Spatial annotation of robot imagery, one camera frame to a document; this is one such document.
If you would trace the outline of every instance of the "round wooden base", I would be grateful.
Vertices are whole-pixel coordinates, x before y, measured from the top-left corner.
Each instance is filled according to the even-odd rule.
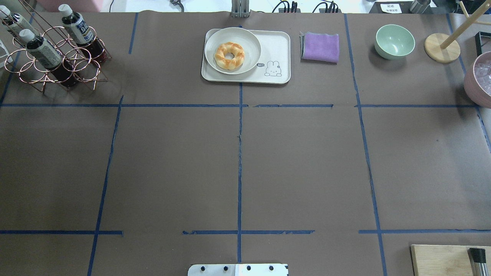
[[[449,63],[459,58],[460,46],[457,41],[453,41],[450,45],[442,49],[442,44],[449,35],[444,33],[434,33],[428,36],[425,40],[425,51],[434,60],[440,63]]]

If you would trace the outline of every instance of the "metal cup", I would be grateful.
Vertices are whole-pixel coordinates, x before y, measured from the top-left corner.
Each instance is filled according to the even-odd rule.
[[[414,0],[409,7],[410,13],[423,13],[430,5],[431,0]]]

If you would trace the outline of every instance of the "tray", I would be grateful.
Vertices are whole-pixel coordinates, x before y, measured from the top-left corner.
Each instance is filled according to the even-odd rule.
[[[220,29],[206,33],[205,44],[212,34]],[[250,30],[261,43],[261,56],[257,65],[248,72],[227,75],[218,72],[206,61],[203,50],[201,75],[211,82],[270,83],[284,84],[291,77],[290,36],[282,31]]]

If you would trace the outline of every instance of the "cutting board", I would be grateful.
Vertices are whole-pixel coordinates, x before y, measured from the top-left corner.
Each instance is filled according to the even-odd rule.
[[[473,276],[469,248],[484,248],[486,259],[491,247],[411,245],[415,276]]]

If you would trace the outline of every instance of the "purple cloth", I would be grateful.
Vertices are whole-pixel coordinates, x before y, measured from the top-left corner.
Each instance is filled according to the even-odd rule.
[[[306,33],[302,58],[337,63],[339,61],[339,35]]]

